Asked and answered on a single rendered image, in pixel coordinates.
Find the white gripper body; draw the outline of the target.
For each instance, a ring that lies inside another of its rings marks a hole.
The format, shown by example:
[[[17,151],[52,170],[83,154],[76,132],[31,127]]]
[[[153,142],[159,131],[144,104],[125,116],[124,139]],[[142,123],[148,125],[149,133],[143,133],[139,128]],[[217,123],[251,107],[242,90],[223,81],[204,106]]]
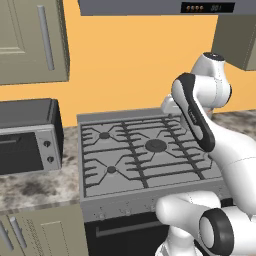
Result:
[[[170,94],[168,94],[162,104],[161,104],[161,110],[164,114],[172,114],[172,115],[180,115],[181,111],[177,104],[175,103],[174,99]]]

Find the grey gas hob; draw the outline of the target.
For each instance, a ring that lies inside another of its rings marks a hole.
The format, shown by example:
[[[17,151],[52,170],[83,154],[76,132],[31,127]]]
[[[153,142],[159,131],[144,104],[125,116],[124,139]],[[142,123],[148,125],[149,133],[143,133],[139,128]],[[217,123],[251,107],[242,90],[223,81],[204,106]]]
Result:
[[[80,205],[199,190],[229,197],[215,162],[179,115],[150,108],[80,114],[77,122]]]

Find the grey range hood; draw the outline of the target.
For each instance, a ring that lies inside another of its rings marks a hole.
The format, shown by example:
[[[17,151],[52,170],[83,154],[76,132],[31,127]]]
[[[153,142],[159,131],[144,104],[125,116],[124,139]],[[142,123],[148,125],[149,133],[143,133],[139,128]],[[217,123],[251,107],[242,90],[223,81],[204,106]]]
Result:
[[[82,16],[253,15],[256,0],[78,0]]]

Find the black and silver toaster oven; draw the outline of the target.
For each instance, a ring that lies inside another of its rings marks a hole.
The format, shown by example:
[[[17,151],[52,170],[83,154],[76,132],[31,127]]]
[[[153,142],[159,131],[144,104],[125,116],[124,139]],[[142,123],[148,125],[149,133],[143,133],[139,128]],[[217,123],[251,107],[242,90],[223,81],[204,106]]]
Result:
[[[44,141],[51,146],[45,147]],[[0,102],[0,175],[58,170],[63,144],[57,99]],[[54,162],[47,161],[49,156]]]

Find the black oven door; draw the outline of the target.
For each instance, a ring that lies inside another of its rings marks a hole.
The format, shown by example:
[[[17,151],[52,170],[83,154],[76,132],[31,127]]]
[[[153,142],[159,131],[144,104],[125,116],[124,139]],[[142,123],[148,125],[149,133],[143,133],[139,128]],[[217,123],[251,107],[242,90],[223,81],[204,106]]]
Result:
[[[159,221],[156,213],[150,210],[151,205],[156,209],[158,200],[159,198],[136,198],[130,201],[83,202],[81,208],[89,256],[154,256],[168,234],[169,227],[164,224],[99,238],[96,237],[96,228],[108,230]],[[131,211],[131,215],[125,215],[126,209]],[[105,215],[104,220],[99,219],[100,213]]]

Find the olive wall cupboard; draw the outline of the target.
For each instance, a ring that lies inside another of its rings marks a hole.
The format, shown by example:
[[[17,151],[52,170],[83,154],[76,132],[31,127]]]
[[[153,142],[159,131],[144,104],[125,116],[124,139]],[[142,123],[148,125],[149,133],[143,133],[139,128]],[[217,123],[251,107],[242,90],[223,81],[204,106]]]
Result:
[[[256,15],[220,15],[212,51],[241,70],[256,71]]]

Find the olive wall cupboard door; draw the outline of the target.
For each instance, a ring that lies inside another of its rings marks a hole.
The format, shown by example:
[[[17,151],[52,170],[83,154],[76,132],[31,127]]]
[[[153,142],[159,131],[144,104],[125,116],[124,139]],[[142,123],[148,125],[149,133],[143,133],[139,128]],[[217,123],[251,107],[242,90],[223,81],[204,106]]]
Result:
[[[46,63],[37,5],[45,7],[54,60]],[[0,85],[69,80],[63,0],[0,0]]]

